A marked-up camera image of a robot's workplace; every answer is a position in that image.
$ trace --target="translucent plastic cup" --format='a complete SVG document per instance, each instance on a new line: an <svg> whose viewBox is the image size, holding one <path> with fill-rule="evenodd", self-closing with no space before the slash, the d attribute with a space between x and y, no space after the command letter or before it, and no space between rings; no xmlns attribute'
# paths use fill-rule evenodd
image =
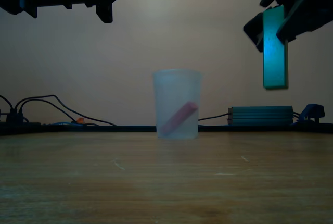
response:
<svg viewBox="0 0 333 224"><path fill-rule="evenodd" d="M158 137L198 136L201 79L199 72L188 69L160 70L153 74Z"/></svg>

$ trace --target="electrical wire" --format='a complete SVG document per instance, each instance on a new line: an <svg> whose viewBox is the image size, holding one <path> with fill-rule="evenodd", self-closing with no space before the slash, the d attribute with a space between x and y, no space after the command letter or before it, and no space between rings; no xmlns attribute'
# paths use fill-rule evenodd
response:
<svg viewBox="0 0 333 224"><path fill-rule="evenodd" d="M228 115L230 115L230 113L226 113L226 114L223 114L223 115L220 115L220 116L213 116L213 117L201 118L201 119L199 119L199 121L205 121L205 120L209 120L209 119L220 118L220 117L228 116Z"/></svg>
<svg viewBox="0 0 333 224"><path fill-rule="evenodd" d="M32 101L38 101L38 102L44 102L44 103L48 103L50 105L52 105L53 107L55 107L57 110L63 112L66 116L68 116L72 121L76 122L75 119L73 117L71 117L70 115L68 115L64 110L62 110L61 108L57 107L56 105L54 105L53 103L46 101L46 100L41 100L41 99L30 99L25 101L24 103L22 103L20 110L23 110L23 106L28 103L28 102L32 102Z"/></svg>
<svg viewBox="0 0 333 224"><path fill-rule="evenodd" d="M10 103L10 101L6 98L6 97L4 97L4 96L2 96L2 95L0 95L0 98L2 98L3 100L5 100L6 101L6 103L8 103L9 104L9 107L12 109L12 104Z"/></svg>
<svg viewBox="0 0 333 224"><path fill-rule="evenodd" d="M25 98L25 99L22 99L22 100L20 100L17 104L16 104L16 106L15 106L15 109L17 109L18 107L19 107L19 105L20 105L20 103L22 103L22 102L24 102L24 101L26 101L26 100L30 100L30 99L38 99L38 98L47 98L47 97L54 97L65 109L67 109L67 110L69 110L69 111L71 111L71 112L73 112L73 113L75 113L75 114L77 114L77 115L79 115L79 116L82 116L82 117L84 117L84 118L87 118L87 119L89 119L89 120L92 120L92 121L98 121L98 122L103 122L103 123L107 123L107 124L110 124L110 125L112 125L112 126L117 126L117 125L115 125L115 124L113 124L112 122L108 122L108 121L103 121L103 120L98 120L98 119L95 119L95 118L92 118L92 117L88 117L88 116L85 116L85 115L83 115L83 114L81 114L81 113L79 113L79 112L76 112L75 110L73 110L73 109L70 109L69 107L67 107L56 95L44 95L44 96L34 96L34 97L28 97L28 98Z"/></svg>

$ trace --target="teal rectangular block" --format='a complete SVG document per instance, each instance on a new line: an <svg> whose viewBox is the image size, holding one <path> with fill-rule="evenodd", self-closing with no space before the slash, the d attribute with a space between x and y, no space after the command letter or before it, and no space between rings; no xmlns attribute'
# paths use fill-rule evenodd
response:
<svg viewBox="0 0 333 224"><path fill-rule="evenodd" d="M268 90L288 88L288 41L276 33L285 18L284 7L266 10L264 23L264 87Z"/></svg>

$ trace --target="table surface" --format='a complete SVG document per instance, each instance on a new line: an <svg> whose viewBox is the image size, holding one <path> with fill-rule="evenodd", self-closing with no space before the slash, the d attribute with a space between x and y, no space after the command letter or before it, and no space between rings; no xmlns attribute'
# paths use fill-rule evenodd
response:
<svg viewBox="0 0 333 224"><path fill-rule="evenodd" d="M333 223L333 135L1 137L0 223Z"/></svg>

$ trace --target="red object in cup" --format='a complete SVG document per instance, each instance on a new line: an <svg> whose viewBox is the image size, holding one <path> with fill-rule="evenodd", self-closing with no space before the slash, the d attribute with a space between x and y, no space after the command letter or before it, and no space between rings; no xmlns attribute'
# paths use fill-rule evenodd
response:
<svg viewBox="0 0 333 224"><path fill-rule="evenodd" d="M198 106L195 103L186 103L166 122L166 124L161 127L162 134L168 135L175 131L186 119L188 119L197 110Z"/></svg>

